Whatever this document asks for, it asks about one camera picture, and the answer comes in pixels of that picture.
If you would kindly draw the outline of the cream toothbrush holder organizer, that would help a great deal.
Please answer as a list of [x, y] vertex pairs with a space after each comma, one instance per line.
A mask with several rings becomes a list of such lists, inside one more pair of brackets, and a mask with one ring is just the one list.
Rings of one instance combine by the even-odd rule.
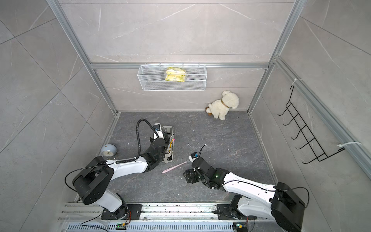
[[174, 128], [173, 126], [163, 126], [162, 132], [164, 135], [167, 136], [167, 145], [168, 145], [168, 148], [165, 151], [164, 159], [162, 160], [162, 162], [169, 163], [173, 161], [173, 157], [174, 157], [173, 156], [174, 154], [173, 152], [174, 150]]

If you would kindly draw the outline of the pink toothbrush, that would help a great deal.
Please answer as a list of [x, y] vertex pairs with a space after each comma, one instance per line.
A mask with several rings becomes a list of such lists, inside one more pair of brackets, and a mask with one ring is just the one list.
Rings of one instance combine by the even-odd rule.
[[172, 171], [172, 170], [174, 170], [174, 169], [176, 169], [176, 168], [178, 168], [178, 167], [181, 167], [182, 165], [184, 165], [184, 164], [186, 164], [186, 163], [187, 163], [187, 161], [185, 161], [185, 162], [183, 162], [183, 163], [181, 163], [181, 164], [175, 165], [175, 166], [173, 166], [173, 167], [171, 167], [171, 168], [168, 168], [168, 169], [164, 170], [164, 171], [162, 172], [162, 174], [165, 174], [165, 173], [167, 173], [167, 172], [170, 172], [170, 171]]

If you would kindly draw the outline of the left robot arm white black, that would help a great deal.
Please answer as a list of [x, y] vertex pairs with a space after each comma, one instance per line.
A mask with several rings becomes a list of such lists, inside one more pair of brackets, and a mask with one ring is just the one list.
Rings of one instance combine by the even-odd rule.
[[72, 180], [84, 205], [98, 204], [116, 218], [127, 214], [127, 204], [118, 193], [108, 189], [109, 183], [119, 177], [145, 173], [153, 170], [165, 158], [173, 137], [158, 131], [148, 149], [139, 157], [132, 159], [105, 160], [95, 157]]

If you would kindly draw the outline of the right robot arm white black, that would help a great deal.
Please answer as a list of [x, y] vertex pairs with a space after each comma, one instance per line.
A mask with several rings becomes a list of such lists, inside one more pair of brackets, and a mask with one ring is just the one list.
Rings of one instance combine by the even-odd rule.
[[215, 169], [198, 152], [192, 153], [189, 160], [192, 168], [184, 172], [187, 183], [201, 182], [210, 189], [235, 195], [230, 204], [232, 218], [256, 216], [275, 220], [288, 232], [301, 231], [307, 204], [287, 184], [262, 184], [225, 169]]

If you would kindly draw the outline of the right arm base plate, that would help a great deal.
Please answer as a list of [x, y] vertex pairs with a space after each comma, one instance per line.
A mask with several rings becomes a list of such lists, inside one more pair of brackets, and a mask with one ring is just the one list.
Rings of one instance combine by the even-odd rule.
[[256, 220], [256, 216], [245, 216], [240, 213], [236, 208], [230, 207], [228, 204], [217, 204], [216, 210], [213, 211], [215, 215], [218, 216], [218, 219], [251, 219]]

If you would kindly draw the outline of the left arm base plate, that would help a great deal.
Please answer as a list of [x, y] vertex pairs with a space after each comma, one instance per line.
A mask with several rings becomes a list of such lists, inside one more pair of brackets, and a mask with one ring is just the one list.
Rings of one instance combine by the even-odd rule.
[[103, 209], [100, 219], [102, 220], [139, 220], [143, 205], [141, 204], [129, 204], [121, 206], [114, 213]]

